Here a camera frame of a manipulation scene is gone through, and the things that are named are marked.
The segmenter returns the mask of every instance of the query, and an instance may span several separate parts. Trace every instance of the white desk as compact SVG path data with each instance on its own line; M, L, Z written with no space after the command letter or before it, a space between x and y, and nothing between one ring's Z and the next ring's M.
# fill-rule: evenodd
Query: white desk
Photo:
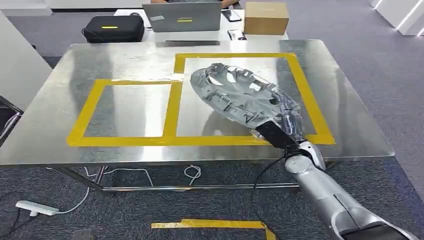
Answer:
M166 42L166 41L229 41L228 30L241 30L244 28L245 11L233 10L240 16L241 21L229 22L221 15L221 25L218 31L181 31L181 32L154 32L151 28L144 30L142 42ZM149 19L143 9L118 9L114 16L128 16L138 13L144 20L144 25L149 26ZM287 33L280 35L250 35L246 34L247 40L288 40Z

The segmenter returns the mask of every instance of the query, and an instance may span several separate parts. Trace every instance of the power strip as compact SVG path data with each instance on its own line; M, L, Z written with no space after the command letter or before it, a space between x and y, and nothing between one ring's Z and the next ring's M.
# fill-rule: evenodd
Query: power strip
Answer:
M24 201L24 200L18 201L16 203L16 207L21 208L21 209L30 210L31 212L29 213L29 215L31 217L35 217L39 213L49 215L49 216L53 216L53 215L55 215L56 213L59 212L58 208L38 204L38 203L35 203L35 202L32 202L32 201Z

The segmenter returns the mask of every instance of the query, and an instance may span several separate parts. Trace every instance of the yellow tape square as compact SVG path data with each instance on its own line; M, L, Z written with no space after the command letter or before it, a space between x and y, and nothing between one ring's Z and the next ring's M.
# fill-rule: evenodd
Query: yellow tape square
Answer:
M316 134L306 135L314 144L335 144L333 135L315 96L308 84L294 53L177 53L174 73L183 74L187 58L284 58L293 74L294 81L304 102ZM118 137L84 136L94 114L105 86L113 85L164 85L170 84L169 99L166 108L162 136ZM177 124L180 112L182 81L130 81L96 79L69 136L66 138L71 147L134 147L134 146L257 146L269 145L265 140L253 136L177 136Z
M279 53L177 53L175 55L174 73L183 74L186 67L186 59L218 59L218 58L283 58L288 62L294 81L300 92L300 96L305 105L306 111L310 117L316 134L308 134L305 136L314 144L332 145L336 141L327 125L327 122L317 104L314 93L309 86L308 80L302 70L302 67L295 53L279 52ZM197 136L198 141L208 141L210 143L221 142L222 145L267 145L266 141L262 141L253 136Z

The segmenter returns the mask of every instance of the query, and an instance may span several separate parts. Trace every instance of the black cable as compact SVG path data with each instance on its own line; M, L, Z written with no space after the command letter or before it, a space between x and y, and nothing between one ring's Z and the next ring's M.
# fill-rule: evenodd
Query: black cable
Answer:
M5 193L5 194L3 194L1 197L0 197L0 200L2 199L2 198L4 198L4 197L6 197L6 196L8 196L8 195L11 195L11 194L19 194L19 196L20 196L20 198L22 198L22 195L23 195L23 193L22 192L20 192L20 191L11 191L11 192L8 192L8 193ZM18 230L19 228L21 228L21 227L23 227L23 226L25 226L26 224L28 224L29 222L31 222L35 217L32 217L32 216L30 216L26 221L24 221L23 223L21 223L20 225L18 225L18 226L16 226L17 224L18 224L18 221L19 221L19 217L21 216L21 208L17 208L17 213L16 213L16 218L15 218L15 220L14 220L14 222L13 222L13 225L12 225L12 227L10 228L10 230L9 230L9 232L8 233L5 233L5 234L3 234L3 235L0 235L0 239L3 239L3 238L7 238L7 237L9 237L12 233L14 233L16 230Z
M21 213L21 209L18 207L18 209L17 209L16 219L14 220L14 223L13 223L12 227L10 228L10 230L9 230L9 232L8 232L8 233L5 233L5 234L3 234L3 235L0 235L0 239L2 239L2 238L6 238L6 237L9 237L9 236L10 236L11 234L13 234L16 230L18 230L19 228L21 228L21 227L25 226L26 224L28 224L29 222L31 222L32 220L34 220L34 219L35 219L35 217L34 217L34 216L30 216L30 217L29 217L26 221L24 221L23 223L21 223L19 226L15 227L15 226L16 226L16 224L18 223L20 213Z
M278 240L281 240L282 238L279 237L279 235L276 233L276 231L274 231L273 228L267 223L267 221L265 221L265 219L259 214L258 209L256 208L256 202L255 202L254 196L255 196L255 193L256 193L256 185L258 184L258 181L261 179L262 175L264 175L264 173L266 173L270 168L272 168L274 165L279 163L281 160L286 160L286 158L287 158L287 147L285 147L285 149L284 149L284 156L282 156L279 159L271 162L268 166L266 166L262 170L262 172L259 173L259 175L256 177L256 179L253 182L253 189L252 189L251 194L250 194L250 204L252 206L254 214L263 224L266 225L266 227L275 235L275 237Z
M94 32L92 32L92 31L90 31L90 30L88 30L87 28L83 28L83 29L81 29L81 33L82 33L82 35L85 37L86 35L84 34L84 31L86 31L86 32L88 32L88 33L90 33L90 34L92 34L94 37L96 37L96 38L98 38L100 41L102 41L102 43L104 43L104 44L108 44L108 43L110 43L109 41L106 41L106 40L104 40L103 38L101 38L98 34L96 34L96 33L94 33Z

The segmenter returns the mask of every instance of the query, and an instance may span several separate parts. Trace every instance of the smartphone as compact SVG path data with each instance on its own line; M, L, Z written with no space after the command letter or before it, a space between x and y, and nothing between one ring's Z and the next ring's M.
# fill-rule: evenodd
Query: smartphone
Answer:
M228 30L228 35L231 40L247 40L245 34L241 30Z
M228 21L230 22L238 22L241 21L242 19L239 17L239 15L237 15L234 11L232 10L222 10L222 15L224 15L224 17L226 19L228 19Z

